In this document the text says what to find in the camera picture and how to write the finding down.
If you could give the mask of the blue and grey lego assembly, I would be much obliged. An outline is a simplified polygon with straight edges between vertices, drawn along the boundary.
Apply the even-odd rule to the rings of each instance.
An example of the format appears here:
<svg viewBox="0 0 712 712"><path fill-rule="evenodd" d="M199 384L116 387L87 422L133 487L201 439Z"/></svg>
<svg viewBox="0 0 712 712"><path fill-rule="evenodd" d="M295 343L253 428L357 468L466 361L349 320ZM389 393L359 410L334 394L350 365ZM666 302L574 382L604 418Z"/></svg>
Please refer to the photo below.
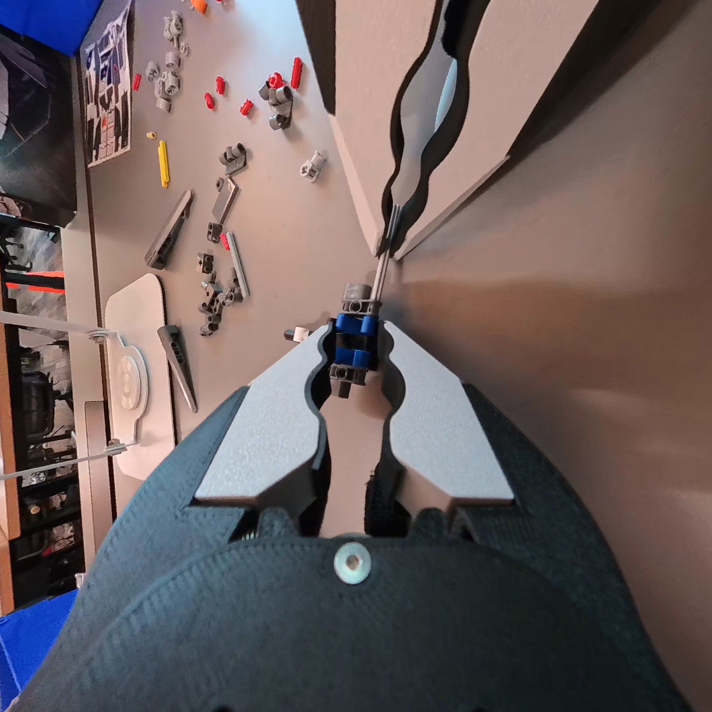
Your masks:
<svg viewBox="0 0 712 712"><path fill-rule="evenodd" d="M332 394L342 399L353 385L364 386L379 367L378 334L381 303L365 283L347 283L342 310L334 322L334 351L329 378Z"/></svg>

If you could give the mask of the thin grey lego axle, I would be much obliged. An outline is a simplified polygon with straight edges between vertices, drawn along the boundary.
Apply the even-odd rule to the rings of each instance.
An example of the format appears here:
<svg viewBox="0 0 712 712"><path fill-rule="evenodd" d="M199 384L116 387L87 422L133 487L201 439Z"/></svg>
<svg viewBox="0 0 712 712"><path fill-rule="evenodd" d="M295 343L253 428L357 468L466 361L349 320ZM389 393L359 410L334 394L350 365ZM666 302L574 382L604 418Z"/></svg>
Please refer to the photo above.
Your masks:
<svg viewBox="0 0 712 712"><path fill-rule="evenodd" d="M372 288L372 313L376 316L379 315L379 311L382 305L382 295L385 288L387 269L392 257L393 241L397 234L401 213L402 207L399 204L394 203L387 226L387 231L379 245L378 269L375 276L375 282Z"/></svg>

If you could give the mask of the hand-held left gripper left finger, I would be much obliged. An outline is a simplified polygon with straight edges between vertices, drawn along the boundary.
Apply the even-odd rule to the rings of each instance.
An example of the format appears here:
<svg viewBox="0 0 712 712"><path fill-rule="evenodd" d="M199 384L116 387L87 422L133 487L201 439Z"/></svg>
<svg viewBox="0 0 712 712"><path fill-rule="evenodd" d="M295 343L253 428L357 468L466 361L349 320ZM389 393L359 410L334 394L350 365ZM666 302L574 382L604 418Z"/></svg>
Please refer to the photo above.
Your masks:
<svg viewBox="0 0 712 712"><path fill-rule="evenodd" d="M327 426L334 325L295 346L247 387L202 482L197 502L284 509L299 529L323 525L331 480Z"/></svg>

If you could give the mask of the blue cloth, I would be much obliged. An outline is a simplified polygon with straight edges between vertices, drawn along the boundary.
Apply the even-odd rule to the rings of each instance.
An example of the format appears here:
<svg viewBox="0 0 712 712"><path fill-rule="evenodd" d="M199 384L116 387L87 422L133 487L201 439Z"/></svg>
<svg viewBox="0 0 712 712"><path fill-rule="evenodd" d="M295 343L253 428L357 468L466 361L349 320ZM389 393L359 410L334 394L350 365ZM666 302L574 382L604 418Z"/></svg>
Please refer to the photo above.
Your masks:
<svg viewBox="0 0 712 712"><path fill-rule="evenodd" d="M22 692L72 610L78 590L42 600L1 617L1 710Z"/></svg>

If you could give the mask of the lego sticker sheet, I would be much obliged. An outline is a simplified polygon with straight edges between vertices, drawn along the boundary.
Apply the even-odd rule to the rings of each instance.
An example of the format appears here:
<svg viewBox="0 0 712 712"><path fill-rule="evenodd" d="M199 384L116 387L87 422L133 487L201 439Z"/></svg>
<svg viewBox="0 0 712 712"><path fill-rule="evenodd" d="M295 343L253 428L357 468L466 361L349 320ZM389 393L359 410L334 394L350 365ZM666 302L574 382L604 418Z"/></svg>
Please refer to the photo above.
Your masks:
<svg viewBox="0 0 712 712"><path fill-rule="evenodd" d="M131 147L134 5L124 1L102 34L80 51L87 167L106 163Z"/></svg>

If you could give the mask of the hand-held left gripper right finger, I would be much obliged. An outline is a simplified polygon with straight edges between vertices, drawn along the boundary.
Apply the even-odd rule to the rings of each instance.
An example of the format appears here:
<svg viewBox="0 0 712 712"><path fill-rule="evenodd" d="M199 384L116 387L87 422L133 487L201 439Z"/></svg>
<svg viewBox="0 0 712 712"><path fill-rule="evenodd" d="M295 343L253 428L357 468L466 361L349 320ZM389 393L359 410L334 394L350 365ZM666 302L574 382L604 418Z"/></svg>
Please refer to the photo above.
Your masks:
<svg viewBox="0 0 712 712"><path fill-rule="evenodd" d="M392 322L378 341L389 411L367 486L368 518L509 506L515 495L461 379Z"/></svg>

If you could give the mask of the wooden panel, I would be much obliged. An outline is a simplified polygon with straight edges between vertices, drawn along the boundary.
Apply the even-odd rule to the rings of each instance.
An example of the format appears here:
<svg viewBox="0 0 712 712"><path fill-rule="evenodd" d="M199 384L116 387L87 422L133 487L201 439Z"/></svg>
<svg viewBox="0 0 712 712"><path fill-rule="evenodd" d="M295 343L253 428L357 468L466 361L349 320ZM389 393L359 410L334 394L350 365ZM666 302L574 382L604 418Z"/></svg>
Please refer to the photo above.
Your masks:
<svg viewBox="0 0 712 712"><path fill-rule="evenodd" d="M1 474L16 470L13 432L11 372L6 326L1 324ZM21 514L16 478L1 480L1 529L8 540L21 534Z"/></svg>

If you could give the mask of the grey metal post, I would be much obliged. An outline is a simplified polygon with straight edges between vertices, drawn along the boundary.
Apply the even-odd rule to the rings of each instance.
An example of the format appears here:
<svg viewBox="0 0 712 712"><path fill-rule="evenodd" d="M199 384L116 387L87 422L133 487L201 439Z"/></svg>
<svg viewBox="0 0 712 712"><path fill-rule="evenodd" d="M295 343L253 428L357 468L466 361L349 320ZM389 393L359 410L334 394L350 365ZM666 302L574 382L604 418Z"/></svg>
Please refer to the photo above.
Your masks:
<svg viewBox="0 0 712 712"><path fill-rule="evenodd" d="M84 403L87 454L98 456L86 465L86 486L82 498L85 559L91 565L114 521L112 460L105 456L111 438L106 401Z"/></svg>

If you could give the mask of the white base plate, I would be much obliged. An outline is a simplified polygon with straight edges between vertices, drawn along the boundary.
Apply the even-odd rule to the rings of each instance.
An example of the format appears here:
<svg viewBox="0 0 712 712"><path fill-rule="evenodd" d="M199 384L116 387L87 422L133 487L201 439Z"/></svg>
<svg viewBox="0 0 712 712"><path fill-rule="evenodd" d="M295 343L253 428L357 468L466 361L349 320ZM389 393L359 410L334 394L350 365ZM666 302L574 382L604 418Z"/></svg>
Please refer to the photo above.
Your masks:
<svg viewBox="0 0 712 712"><path fill-rule="evenodd" d="M111 406L111 433L128 446L116 455L120 471L145 481L175 446L173 396L169 365L157 334L166 324L165 301L161 282L147 274L108 299L105 327L111 335L105 344L108 357L108 381ZM146 363L149 395L143 415L136 419L119 403L114 369L121 345L135 346Z"/></svg>

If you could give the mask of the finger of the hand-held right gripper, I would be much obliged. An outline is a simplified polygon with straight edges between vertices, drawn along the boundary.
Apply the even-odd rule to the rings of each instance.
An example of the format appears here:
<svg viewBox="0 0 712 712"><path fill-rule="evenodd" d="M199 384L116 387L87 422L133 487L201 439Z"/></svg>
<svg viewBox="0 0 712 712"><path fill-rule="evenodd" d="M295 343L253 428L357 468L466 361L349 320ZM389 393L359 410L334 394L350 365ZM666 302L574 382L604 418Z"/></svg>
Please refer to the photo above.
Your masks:
<svg viewBox="0 0 712 712"><path fill-rule="evenodd" d="M412 196L448 74L447 1L298 1L313 74L373 255Z"/></svg>
<svg viewBox="0 0 712 712"><path fill-rule="evenodd" d="M448 1L442 49L456 90L422 150L394 257L433 233L532 138L657 1Z"/></svg>

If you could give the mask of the grey connectors with red pin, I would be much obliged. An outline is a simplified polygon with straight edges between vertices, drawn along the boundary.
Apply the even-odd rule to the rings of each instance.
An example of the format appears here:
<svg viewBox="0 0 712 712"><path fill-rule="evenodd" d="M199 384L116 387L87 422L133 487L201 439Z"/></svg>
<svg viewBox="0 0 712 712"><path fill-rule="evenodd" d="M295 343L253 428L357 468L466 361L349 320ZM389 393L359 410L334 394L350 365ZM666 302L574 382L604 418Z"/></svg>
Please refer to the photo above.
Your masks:
<svg viewBox="0 0 712 712"><path fill-rule="evenodd" d="M258 89L262 100L268 103L271 115L269 124L275 131L290 127L293 113L293 90L279 72L272 73Z"/></svg>

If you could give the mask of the long dark grey lego panel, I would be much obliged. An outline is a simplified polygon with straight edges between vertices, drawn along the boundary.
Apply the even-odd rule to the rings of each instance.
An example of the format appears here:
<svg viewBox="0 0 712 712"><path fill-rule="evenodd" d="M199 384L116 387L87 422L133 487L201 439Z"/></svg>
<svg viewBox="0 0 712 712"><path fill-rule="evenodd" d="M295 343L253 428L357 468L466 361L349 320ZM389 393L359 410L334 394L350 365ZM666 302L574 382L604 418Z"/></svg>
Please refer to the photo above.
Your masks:
<svg viewBox="0 0 712 712"><path fill-rule="evenodd" d="M166 267L184 222L189 218L193 200L192 189L186 190L179 198L172 213L145 254L145 264L148 268L163 270Z"/></svg>

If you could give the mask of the dark printed lego box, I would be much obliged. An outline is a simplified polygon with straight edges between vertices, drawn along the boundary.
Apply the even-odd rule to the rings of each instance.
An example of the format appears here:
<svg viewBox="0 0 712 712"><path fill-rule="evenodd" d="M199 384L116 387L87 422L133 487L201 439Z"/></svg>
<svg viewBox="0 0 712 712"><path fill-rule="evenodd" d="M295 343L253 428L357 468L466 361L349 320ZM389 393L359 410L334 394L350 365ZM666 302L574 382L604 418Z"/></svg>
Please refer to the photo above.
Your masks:
<svg viewBox="0 0 712 712"><path fill-rule="evenodd" d="M1 212L66 227L76 216L73 63L1 28Z"/></svg>

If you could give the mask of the pile of dark grey connectors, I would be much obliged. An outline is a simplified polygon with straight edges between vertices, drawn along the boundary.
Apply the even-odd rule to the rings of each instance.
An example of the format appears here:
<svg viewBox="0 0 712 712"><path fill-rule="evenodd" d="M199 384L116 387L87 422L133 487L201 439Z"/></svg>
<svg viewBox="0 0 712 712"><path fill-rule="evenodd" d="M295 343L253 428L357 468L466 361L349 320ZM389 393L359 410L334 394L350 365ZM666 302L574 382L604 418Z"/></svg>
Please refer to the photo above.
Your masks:
<svg viewBox="0 0 712 712"><path fill-rule="evenodd" d="M216 273L209 275L207 280L201 282L201 285L206 298L199 307L200 313L205 316L204 324L200 327L200 335L209 337L218 331L224 308L248 298L250 292L244 273L236 267L230 270L226 288L220 285Z"/></svg>

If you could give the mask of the long light grey lego bar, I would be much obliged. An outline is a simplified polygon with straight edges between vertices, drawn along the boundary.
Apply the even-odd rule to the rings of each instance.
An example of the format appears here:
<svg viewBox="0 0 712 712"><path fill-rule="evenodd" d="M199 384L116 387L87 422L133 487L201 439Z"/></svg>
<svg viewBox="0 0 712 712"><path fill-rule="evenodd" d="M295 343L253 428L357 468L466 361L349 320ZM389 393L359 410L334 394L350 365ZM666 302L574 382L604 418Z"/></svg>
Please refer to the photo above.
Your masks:
<svg viewBox="0 0 712 712"><path fill-rule="evenodd" d="M228 250L231 254L231 259L233 262L233 269L235 272L238 288L243 298L249 298L251 294L245 277L241 256L238 251L236 237L232 232L228 231L226 233L226 240L228 244Z"/></svg>

